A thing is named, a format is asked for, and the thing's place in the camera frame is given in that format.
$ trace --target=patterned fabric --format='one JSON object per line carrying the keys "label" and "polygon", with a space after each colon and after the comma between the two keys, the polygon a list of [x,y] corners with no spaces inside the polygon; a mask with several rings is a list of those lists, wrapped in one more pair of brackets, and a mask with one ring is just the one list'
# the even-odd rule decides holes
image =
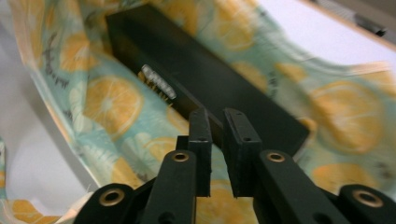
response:
{"label": "patterned fabric", "polygon": [[[309,128],[298,163],[317,185],[336,193],[360,183],[395,195],[396,89],[385,63],[317,59],[290,43],[256,0],[9,1],[21,58],[100,186],[141,186],[188,131],[186,120],[111,55],[105,15],[147,2]],[[256,223],[252,201],[233,198],[217,147],[212,164],[212,197],[198,198],[197,223]]]}

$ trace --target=white surface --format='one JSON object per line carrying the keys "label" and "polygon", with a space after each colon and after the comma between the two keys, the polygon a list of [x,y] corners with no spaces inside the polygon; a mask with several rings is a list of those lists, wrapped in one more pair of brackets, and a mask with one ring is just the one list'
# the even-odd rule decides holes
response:
{"label": "white surface", "polygon": [[299,0],[261,0],[292,42],[333,63],[389,62],[396,75],[396,52],[361,35]]}
{"label": "white surface", "polygon": [[[7,194],[30,200],[44,214],[60,215],[93,181],[21,65],[15,40],[4,28],[10,27],[4,3],[0,0],[0,136],[7,144]],[[394,51],[296,0],[262,3],[291,40],[323,59],[343,64],[388,61],[396,68]]]}
{"label": "white surface", "polygon": [[0,136],[7,146],[7,196],[29,200],[44,214],[62,215],[93,181],[21,64],[4,3],[0,0]]}

